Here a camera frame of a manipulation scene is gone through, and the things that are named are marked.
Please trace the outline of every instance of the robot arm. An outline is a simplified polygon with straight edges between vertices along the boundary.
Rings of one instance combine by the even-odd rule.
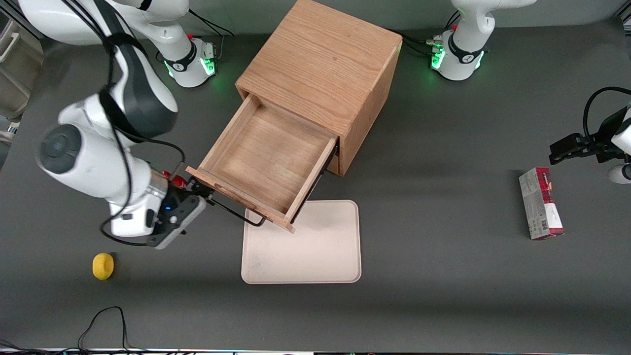
[[[189,39],[175,22],[189,11],[189,0],[107,0],[135,30],[145,35],[165,59],[169,74],[187,88],[196,87],[216,71],[215,48]]]
[[[54,39],[70,44],[94,41],[90,33],[98,39],[62,1],[41,1],[45,6],[39,1],[20,3],[33,25]],[[148,245],[164,248],[205,208],[206,202],[176,188],[147,162],[133,157],[129,147],[141,141],[134,137],[152,138],[170,131],[177,117],[177,104],[117,11],[104,0],[78,3],[115,45],[114,57],[122,76],[113,87],[61,111],[60,125],[50,130],[40,144],[38,164],[61,183],[106,199],[113,216],[113,235],[147,236]],[[42,7],[47,16],[39,13]],[[41,18],[45,18],[44,23],[39,22]],[[75,36],[57,29],[61,26],[48,26],[63,20],[71,21]]]
[[[450,80],[465,80],[480,66],[483,48],[495,29],[490,13],[498,9],[516,9],[537,0],[452,0],[461,15],[457,30],[447,29],[433,38],[440,44],[431,68]]]
[[[584,135],[572,133],[550,145],[550,164],[556,165],[571,158],[596,156],[598,163],[613,159],[622,159],[624,164],[613,166],[608,171],[609,179],[617,184],[631,183],[631,103],[607,117],[598,132],[589,134],[587,114],[591,102],[600,93],[618,91],[631,95],[631,90],[618,87],[606,87],[596,91],[587,101],[583,117]]]

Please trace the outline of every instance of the open drawer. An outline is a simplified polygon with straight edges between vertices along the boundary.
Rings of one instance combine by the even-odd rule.
[[[197,169],[200,183],[294,232],[292,222],[338,137],[248,95]]]

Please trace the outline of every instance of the red and white box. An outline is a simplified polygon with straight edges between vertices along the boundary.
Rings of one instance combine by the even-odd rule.
[[[549,167],[535,167],[519,177],[530,239],[541,241],[563,234],[563,225],[552,199]]]

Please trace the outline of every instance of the wooden box top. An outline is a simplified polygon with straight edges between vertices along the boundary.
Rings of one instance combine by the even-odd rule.
[[[236,86],[339,136],[401,45],[401,36],[298,0]]]

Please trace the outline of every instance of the wooden cabinet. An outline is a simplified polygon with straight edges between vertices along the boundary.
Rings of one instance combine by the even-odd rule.
[[[241,108],[200,166],[187,171],[293,232],[325,164],[347,172],[386,102],[401,41],[298,0],[237,80]]]

